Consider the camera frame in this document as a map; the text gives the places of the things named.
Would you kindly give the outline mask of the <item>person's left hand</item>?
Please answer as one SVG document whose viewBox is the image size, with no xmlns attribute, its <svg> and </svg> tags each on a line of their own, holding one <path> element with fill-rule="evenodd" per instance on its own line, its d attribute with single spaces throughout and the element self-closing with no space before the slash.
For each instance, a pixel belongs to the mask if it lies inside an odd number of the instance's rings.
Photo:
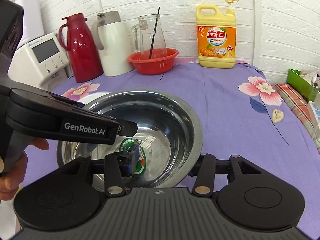
<svg viewBox="0 0 320 240">
<path fill-rule="evenodd" d="M 27 154 L 22 151 L 20 158 L 14 163 L 14 165 L 12 165 L 10 172 L 1 177 L 1 200 L 12 200 L 12 198 L 15 196 L 20 183 L 24 181 L 27 163 Z"/>
</svg>

